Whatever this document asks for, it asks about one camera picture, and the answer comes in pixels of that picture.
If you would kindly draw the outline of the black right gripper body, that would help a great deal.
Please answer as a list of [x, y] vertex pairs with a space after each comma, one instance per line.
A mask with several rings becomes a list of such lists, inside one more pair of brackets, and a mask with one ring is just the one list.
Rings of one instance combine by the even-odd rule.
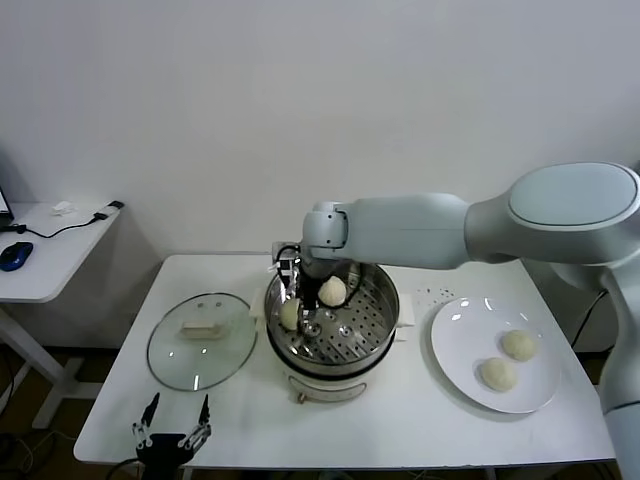
[[297, 267], [299, 275], [296, 296], [301, 300], [304, 310], [316, 310], [318, 308], [318, 292], [321, 287], [321, 281], [307, 272], [302, 260], [298, 261]]

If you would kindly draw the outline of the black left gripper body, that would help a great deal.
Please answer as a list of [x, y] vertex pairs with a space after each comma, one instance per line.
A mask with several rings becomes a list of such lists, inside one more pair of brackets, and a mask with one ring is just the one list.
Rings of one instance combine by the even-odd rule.
[[179, 446], [184, 434], [161, 433], [149, 437], [146, 443], [136, 447], [137, 459], [144, 465], [142, 480], [173, 480], [178, 470], [194, 457], [192, 449]]

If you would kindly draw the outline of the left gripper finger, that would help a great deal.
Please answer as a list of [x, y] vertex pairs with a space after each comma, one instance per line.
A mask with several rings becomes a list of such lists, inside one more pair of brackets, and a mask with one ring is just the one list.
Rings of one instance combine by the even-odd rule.
[[159, 399], [160, 394], [156, 393], [152, 401], [144, 408], [141, 419], [132, 425], [132, 434], [135, 438], [137, 449], [151, 447], [153, 444], [150, 426], [158, 407]]
[[209, 395], [206, 394], [202, 403], [197, 425], [183, 439], [181, 446], [185, 450], [199, 451], [212, 434], [210, 423]]

